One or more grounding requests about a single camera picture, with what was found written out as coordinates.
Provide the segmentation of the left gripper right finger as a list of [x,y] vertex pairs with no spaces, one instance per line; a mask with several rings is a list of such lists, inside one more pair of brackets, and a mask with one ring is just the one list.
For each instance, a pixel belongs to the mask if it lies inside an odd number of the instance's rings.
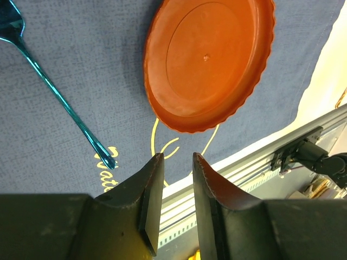
[[192,175],[202,259],[346,259],[344,199],[262,200],[199,153]]

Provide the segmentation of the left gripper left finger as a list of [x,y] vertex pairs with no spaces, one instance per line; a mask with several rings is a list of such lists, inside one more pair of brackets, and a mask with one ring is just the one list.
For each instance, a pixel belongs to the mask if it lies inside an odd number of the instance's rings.
[[1,195],[1,259],[152,259],[157,255],[164,156],[96,198]]

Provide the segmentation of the gold metal spoon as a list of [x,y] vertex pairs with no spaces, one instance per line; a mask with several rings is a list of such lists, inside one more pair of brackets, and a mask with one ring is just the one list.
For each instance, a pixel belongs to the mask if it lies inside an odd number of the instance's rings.
[[335,104],[335,109],[339,108],[340,104],[342,103],[344,97],[347,94],[347,88],[345,88],[345,90],[343,91],[342,95],[340,96],[340,98],[338,99],[337,103]]

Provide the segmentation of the orange plastic plate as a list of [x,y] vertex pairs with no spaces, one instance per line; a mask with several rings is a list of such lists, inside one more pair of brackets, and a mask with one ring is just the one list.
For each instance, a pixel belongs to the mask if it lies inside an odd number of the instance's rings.
[[162,1],[143,60],[156,117],[180,133],[225,122],[259,83],[274,28],[273,1]]

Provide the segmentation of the blue cloth placemat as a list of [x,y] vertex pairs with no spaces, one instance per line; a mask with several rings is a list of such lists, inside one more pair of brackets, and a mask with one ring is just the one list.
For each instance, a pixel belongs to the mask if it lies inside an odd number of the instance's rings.
[[1,192],[97,196],[165,154],[165,180],[290,126],[336,31],[344,1],[276,1],[275,38],[261,81],[217,129],[180,134],[156,123],[143,85],[146,33],[159,1],[16,1],[23,38],[117,163],[109,171],[78,126],[10,43],[1,42]]

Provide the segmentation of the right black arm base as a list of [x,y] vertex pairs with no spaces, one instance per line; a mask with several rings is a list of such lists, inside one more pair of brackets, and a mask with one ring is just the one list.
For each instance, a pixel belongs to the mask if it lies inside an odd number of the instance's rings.
[[283,173],[290,164],[300,163],[315,173],[327,173],[333,160],[328,151],[317,145],[322,131],[323,127],[318,126],[277,149],[271,161],[271,171],[279,169]]

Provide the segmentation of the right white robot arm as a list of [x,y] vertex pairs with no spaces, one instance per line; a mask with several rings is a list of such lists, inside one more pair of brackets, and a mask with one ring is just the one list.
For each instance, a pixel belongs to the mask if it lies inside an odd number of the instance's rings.
[[346,188],[346,152],[329,156],[321,147],[306,144],[298,149],[295,159],[307,169],[328,176],[339,188]]

